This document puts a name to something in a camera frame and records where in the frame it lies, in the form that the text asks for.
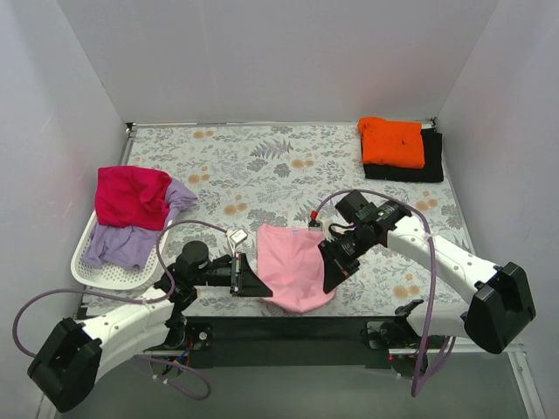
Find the pink t shirt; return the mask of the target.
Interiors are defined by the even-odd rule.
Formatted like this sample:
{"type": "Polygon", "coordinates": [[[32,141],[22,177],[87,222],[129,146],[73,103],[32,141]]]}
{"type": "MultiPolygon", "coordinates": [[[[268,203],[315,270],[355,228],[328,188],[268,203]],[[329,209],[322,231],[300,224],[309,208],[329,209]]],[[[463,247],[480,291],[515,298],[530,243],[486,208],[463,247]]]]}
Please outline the pink t shirt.
{"type": "Polygon", "coordinates": [[[273,292],[266,300],[290,313],[308,313],[329,303],[319,231],[263,224],[257,231],[257,273],[273,292]]]}

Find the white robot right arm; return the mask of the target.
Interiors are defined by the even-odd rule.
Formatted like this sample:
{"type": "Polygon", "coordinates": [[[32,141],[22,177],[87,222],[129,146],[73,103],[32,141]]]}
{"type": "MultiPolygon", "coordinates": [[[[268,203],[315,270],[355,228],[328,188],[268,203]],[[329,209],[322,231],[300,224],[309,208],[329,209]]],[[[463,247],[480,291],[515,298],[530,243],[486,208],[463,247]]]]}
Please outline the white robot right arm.
{"type": "Polygon", "coordinates": [[[357,273],[360,257],[381,245],[422,265],[462,299],[458,307],[442,311],[419,300],[398,308],[395,335],[402,345],[414,347],[434,334],[468,338],[500,354],[535,318],[527,274],[519,265],[498,266],[432,235],[418,216],[394,201],[375,206],[354,191],[336,209],[350,227],[318,246],[324,292],[357,273]]]}

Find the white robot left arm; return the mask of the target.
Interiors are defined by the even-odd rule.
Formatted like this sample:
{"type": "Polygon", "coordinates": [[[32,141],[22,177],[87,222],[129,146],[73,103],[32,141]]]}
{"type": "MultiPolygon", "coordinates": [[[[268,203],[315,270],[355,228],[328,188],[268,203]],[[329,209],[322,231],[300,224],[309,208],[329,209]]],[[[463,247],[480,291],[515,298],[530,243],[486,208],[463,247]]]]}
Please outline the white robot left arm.
{"type": "Polygon", "coordinates": [[[152,347],[192,347],[183,311],[200,285],[225,286],[234,296],[268,298],[242,252],[209,258],[201,241],[184,245],[168,272],[142,295],[142,303],[124,304],[80,323],[62,319],[32,361],[28,375],[60,413],[77,407],[97,380],[152,347]]]}

